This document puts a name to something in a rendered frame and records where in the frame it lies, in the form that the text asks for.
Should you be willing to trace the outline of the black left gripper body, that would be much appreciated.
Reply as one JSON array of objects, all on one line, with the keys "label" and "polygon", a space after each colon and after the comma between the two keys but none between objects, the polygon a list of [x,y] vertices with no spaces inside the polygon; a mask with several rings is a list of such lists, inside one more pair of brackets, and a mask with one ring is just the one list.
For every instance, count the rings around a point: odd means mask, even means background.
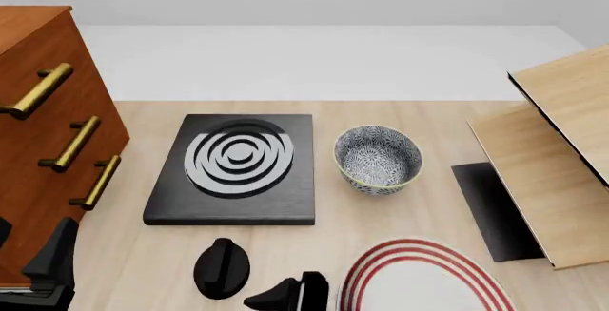
[{"label": "black left gripper body", "polygon": [[55,284],[50,290],[0,287],[0,311],[68,311],[75,283]]}]

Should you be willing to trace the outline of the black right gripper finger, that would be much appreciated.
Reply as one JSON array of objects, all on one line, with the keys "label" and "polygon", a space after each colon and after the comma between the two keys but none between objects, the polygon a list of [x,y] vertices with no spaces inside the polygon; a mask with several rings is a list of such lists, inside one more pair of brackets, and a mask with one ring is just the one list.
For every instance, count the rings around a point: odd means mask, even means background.
[{"label": "black right gripper finger", "polygon": [[326,311],[329,295],[329,283],[318,271],[303,273],[302,311]]},{"label": "black right gripper finger", "polygon": [[244,299],[244,305],[255,311],[296,311],[302,283],[284,279],[270,290]]}]

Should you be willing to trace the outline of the blue white patterned bowl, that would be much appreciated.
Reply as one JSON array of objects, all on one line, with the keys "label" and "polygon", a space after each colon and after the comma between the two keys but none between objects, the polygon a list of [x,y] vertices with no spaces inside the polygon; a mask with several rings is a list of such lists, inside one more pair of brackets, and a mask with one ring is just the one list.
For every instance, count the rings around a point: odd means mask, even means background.
[{"label": "blue white patterned bowl", "polygon": [[403,190],[422,173],[418,145],[392,127],[362,125],[338,136],[333,156],[343,178],[370,196],[389,196]]}]

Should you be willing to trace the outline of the round black stove knob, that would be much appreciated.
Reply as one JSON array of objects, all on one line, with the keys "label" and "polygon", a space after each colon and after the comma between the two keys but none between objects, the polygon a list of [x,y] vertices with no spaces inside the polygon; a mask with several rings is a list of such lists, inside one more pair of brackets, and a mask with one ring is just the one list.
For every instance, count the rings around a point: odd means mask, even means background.
[{"label": "round black stove knob", "polygon": [[219,238],[197,259],[193,279],[203,296],[229,299],[245,286],[250,275],[246,252],[231,239]]}]

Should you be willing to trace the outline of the flat black stove plate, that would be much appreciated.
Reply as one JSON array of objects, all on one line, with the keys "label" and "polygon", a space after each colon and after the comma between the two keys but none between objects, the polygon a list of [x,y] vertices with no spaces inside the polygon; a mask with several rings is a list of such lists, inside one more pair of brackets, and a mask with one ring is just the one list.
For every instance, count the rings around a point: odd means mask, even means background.
[{"label": "flat black stove plate", "polygon": [[309,114],[188,114],[143,221],[313,225],[313,149]]}]

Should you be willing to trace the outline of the white plate with red rings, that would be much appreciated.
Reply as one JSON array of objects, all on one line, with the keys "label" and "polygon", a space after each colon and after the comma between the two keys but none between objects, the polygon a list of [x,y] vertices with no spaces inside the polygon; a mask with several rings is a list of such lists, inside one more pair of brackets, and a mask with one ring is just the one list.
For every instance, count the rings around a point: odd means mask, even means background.
[{"label": "white plate with red rings", "polygon": [[391,239],[346,270],[336,311],[518,311],[499,282],[445,244]]}]

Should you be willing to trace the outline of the red-brown wooden cabinet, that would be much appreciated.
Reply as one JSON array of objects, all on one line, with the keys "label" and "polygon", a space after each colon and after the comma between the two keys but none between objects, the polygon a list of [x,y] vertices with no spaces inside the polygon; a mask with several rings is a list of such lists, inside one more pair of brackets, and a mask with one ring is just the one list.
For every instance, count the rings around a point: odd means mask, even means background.
[{"label": "red-brown wooden cabinet", "polygon": [[[88,211],[69,205],[87,196],[102,170],[93,164],[121,155],[129,135],[68,7],[0,7],[0,105],[14,105],[61,63],[71,76],[31,116],[0,114],[0,217],[12,230],[0,248],[0,287],[25,287],[21,272],[65,217]],[[98,116],[101,125],[65,173],[39,167],[78,132],[72,122]]]}]

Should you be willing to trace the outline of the pale wooden shelf black inside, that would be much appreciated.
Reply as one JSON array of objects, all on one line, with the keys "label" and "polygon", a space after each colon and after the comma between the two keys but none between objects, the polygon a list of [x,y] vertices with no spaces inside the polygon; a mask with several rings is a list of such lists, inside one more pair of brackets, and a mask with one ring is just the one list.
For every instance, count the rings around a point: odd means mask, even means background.
[{"label": "pale wooden shelf black inside", "polygon": [[495,262],[609,262],[609,44],[510,73],[524,102],[468,124],[486,161],[452,168]]}]

